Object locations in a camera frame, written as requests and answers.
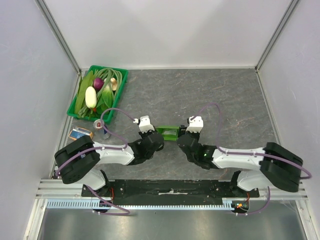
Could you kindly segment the green paper box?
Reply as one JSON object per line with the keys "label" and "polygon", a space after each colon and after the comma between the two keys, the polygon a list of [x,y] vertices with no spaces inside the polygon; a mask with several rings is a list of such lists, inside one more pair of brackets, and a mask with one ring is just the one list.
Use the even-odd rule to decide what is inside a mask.
{"label": "green paper box", "polygon": [[155,127],[157,132],[163,136],[165,141],[175,142],[178,139],[179,126],[160,125]]}

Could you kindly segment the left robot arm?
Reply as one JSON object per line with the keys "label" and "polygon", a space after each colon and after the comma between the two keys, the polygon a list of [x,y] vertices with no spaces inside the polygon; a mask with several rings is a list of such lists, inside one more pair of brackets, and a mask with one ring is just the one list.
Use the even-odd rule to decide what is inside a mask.
{"label": "left robot arm", "polygon": [[139,165],[163,149],[164,138],[159,132],[151,130],[139,135],[140,139],[124,145],[102,144],[94,142],[88,135],[82,136],[55,153],[58,166],[55,174],[66,185],[80,183],[104,197],[111,185],[99,165]]}

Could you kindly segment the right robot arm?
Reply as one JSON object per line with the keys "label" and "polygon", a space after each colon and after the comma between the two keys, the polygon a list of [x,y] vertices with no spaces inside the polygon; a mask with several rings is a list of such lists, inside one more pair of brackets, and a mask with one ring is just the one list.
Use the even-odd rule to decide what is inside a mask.
{"label": "right robot arm", "polygon": [[303,160],[275,142],[255,149],[227,149],[199,143],[199,133],[181,135],[177,145],[187,160],[205,169],[235,168],[229,191],[235,197],[258,188],[299,190]]}

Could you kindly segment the red blue drink can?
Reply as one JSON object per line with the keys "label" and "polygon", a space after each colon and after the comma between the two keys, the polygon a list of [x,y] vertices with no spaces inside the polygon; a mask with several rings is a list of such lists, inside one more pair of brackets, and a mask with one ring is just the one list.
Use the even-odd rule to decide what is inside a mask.
{"label": "red blue drink can", "polygon": [[107,126],[100,119],[95,120],[93,126],[104,140],[107,140],[111,137],[111,134],[109,133]]}

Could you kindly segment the green bok choy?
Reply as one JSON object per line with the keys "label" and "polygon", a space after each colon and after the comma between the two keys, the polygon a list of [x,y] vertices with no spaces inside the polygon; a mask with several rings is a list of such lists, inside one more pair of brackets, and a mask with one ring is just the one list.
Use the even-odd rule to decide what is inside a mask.
{"label": "green bok choy", "polygon": [[96,106],[96,112],[102,114],[105,110],[111,108],[114,103],[114,92],[108,84],[102,91]]}

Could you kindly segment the green plastic tray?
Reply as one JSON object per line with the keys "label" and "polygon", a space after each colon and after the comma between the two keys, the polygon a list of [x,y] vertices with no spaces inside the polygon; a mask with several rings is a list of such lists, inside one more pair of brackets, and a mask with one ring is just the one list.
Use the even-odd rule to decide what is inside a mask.
{"label": "green plastic tray", "polygon": [[129,71],[92,65],[87,74],[80,79],[78,91],[67,114],[76,119],[94,122],[101,118],[110,124],[114,110],[121,98]]}

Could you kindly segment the beige mushroom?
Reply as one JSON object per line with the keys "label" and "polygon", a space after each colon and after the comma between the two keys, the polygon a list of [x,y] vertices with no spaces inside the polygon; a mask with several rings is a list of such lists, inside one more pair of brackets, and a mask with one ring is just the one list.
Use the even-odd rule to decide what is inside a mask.
{"label": "beige mushroom", "polygon": [[110,85],[111,85],[112,91],[116,91],[118,89],[118,82],[114,77],[110,79]]}

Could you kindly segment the white eggplant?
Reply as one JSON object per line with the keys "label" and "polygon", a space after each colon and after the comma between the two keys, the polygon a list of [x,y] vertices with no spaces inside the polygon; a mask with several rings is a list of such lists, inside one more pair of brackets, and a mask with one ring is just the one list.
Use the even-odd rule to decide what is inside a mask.
{"label": "white eggplant", "polygon": [[85,105],[89,109],[93,109],[97,105],[97,94],[94,87],[89,86],[85,91]]}

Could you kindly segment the purple onion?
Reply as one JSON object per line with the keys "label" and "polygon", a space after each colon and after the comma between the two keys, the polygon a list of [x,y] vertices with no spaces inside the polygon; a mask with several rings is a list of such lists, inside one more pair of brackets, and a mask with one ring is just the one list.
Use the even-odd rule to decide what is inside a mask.
{"label": "purple onion", "polygon": [[94,81],[93,81],[93,88],[94,88],[96,91],[99,91],[99,90],[103,87],[104,83],[105,83],[105,82],[104,82],[101,78],[97,77],[97,78],[95,78]]}

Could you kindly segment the green long beans bundle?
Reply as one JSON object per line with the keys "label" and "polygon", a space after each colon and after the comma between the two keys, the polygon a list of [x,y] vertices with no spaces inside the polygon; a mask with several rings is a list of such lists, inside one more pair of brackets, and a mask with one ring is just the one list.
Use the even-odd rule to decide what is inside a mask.
{"label": "green long beans bundle", "polygon": [[[90,71],[94,71],[94,74],[95,74],[94,79],[101,78],[104,81],[103,87],[99,91],[95,90],[97,103],[98,103],[98,100],[99,100],[104,88],[108,84],[111,86],[110,79],[115,78],[117,80],[117,90],[113,91],[113,94],[114,94],[113,104],[114,104],[116,97],[118,96],[118,94],[120,92],[120,86],[122,85],[122,82],[123,82],[123,74],[119,70],[116,70],[114,68],[109,68],[109,67],[102,67],[101,69],[93,69],[93,70],[89,70],[89,72]],[[76,115],[79,118],[89,118],[89,119],[100,117],[101,114],[97,113],[96,107],[97,107],[97,104],[96,104],[95,108],[88,108],[85,103],[84,107],[80,110],[79,114],[76,114]]]}

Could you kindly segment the large green leaf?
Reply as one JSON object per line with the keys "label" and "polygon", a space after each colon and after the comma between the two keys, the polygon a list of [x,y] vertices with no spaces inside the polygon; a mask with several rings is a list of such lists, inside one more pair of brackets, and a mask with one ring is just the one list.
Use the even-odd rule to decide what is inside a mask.
{"label": "large green leaf", "polygon": [[95,78],[95,72],[91,70],[87,73],[87,75],[81,81],[80,87],[77,92],[76,102],[74,107],[74,113],[77,115],[85,105],[85,92],[88,87],[93,86],[94,78]]}

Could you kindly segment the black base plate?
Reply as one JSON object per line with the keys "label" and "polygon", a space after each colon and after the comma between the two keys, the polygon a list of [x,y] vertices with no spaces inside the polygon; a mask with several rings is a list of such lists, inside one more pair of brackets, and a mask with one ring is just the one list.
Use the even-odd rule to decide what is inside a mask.
{"label": "black base plate", "polygon": [[229,181],[174,179],[116,179],[95,191],[100,197],[111,197],[113,203],[221,203],[223,198],[258,198],[257,189],[246,192]]}

